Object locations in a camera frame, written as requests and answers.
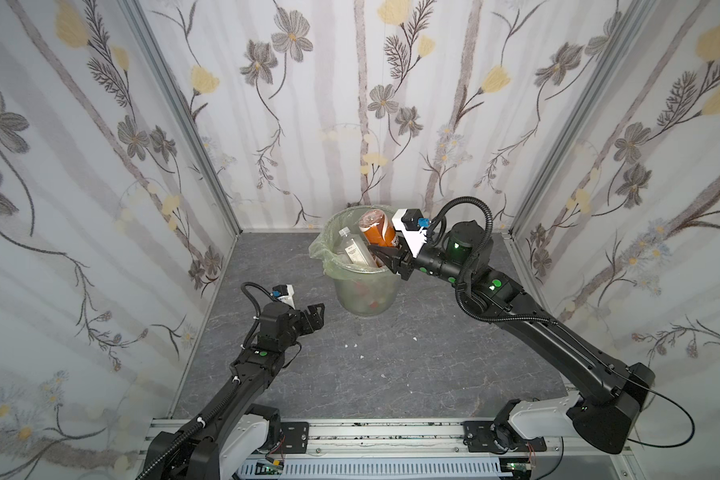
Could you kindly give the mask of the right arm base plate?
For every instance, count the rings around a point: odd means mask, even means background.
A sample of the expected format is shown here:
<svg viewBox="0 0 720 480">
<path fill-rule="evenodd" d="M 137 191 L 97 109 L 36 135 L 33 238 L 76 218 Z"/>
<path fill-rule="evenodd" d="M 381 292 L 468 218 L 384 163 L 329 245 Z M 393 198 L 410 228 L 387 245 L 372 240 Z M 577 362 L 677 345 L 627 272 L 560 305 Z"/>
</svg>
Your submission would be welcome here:
<svg viewBox="0 0 720 480">
<path fill-rule="evenodd" d="M 547 451 L 543 438 L 521 439 L 508 427 L 496 427 L 491 420 L 465 421 L 462 427 L 463 443 L 470 453 L 504 455 Z"/>
</svg>

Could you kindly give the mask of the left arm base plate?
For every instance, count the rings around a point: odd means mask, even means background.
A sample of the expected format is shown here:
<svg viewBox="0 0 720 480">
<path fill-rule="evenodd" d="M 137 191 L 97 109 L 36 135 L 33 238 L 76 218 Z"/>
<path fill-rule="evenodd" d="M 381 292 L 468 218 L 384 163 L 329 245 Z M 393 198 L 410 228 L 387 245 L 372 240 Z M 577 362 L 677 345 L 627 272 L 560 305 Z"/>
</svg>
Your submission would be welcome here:
<svg viewBox="0 0 720 480">
<path fill-rule="evenodd" d="M 310 424 L 308 422 L 281 423 L 274 436 L 273 444 L 266 448 L 268 455 L 306 454 L 308 450 Z"/>
</svg>

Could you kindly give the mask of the brown coffee bottle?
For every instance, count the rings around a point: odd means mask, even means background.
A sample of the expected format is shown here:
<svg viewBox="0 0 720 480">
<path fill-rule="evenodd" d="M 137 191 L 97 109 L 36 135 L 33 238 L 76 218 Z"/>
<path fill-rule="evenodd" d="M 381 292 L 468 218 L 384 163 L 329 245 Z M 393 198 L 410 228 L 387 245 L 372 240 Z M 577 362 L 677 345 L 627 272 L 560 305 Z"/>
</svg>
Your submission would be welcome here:
<svg viewBox="0 0 720 480">
<path fill-rule="evenodd" d="M 370 245 L 397 247 L 399 240 L 387 214 L 381 209 L 366 211 L 358 221 L 358 227 Z"/>
</svg>

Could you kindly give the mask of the clear square bottle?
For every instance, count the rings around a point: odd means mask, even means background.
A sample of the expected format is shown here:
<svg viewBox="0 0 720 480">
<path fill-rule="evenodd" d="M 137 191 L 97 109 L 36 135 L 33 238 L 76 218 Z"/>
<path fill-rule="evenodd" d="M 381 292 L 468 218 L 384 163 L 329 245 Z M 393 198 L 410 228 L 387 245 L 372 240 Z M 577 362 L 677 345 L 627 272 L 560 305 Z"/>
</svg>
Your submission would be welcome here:
<svg viewBox="0 0 720 480">
<path fill-rule="evenodd" d="M 368 250 L 365 241 L 358 234 L 351 232 L 348 227 L 339 230 L 337 254 L 355 266 L 377 267 L 376 261 Z"/>
</svg>

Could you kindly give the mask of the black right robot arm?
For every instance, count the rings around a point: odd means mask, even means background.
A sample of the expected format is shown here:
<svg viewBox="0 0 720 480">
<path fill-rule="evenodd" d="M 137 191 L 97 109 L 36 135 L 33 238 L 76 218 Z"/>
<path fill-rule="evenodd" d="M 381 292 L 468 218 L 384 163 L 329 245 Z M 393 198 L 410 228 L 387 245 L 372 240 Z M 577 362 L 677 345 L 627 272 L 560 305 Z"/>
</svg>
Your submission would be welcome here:
<svg viewBox="0 0 720 480">
<path fill-rule="evenodd" d="M 485 202 L 462 196 L 433 218 L 418 209 L 397 210 L 389 226 L 397 242 L 369 249 L 404 280 L 421 271 L 448 282 L 465 315 L 510 333 L 573 385 L 572 393 L 553 400 L 508 401 L 479 437 L 485 449 L 506 454 L 537 439 L 571 437 L 606 454 L 621 453 L 654 393 L 654 372 L 596 348 L 491 267 L 493 225 Z"/>
</svg>

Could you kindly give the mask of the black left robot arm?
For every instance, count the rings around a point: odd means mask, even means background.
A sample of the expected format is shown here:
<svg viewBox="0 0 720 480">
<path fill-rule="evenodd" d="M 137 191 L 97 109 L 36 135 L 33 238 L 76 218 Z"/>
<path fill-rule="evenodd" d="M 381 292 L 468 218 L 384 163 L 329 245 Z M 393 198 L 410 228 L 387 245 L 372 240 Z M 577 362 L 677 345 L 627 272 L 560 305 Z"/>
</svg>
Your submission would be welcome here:
<svg viewBox="0 0 720 480">
<path fill-rule="evenodd" d="M 155 436 L 139 479 L 233 479 L 254 451 L 283 445 L 279 411 L 255 400 L 290 365 L 287 350 L 324 327 L 325 305 L 296 309 L 290 285 L 267 289 L 244 282 L 240 290 L 254 307 L 254 323 L 230 364 L 230 378 L 184 425 Z"/>
</svg>

